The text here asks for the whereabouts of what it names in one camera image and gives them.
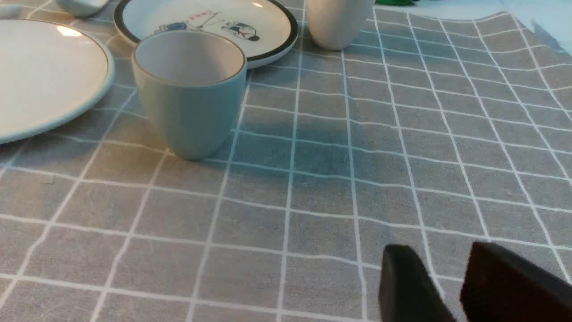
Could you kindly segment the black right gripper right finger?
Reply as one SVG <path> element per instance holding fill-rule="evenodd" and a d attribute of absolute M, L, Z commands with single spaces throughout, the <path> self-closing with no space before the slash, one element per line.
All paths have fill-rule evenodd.
<path fill-rule="evenodd" d="M 566 281 L 492 242 L 474 242 L 460 303 L 469 322 L 569 322 Z"/>

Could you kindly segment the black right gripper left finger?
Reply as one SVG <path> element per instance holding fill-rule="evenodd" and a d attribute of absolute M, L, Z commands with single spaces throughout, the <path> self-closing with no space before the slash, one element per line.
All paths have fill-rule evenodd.
<path fill-rule="evenodd" d="M 407 245 L 383 250 L 379 306 L 382 322 L 455 322 L 425 265 Z"/>

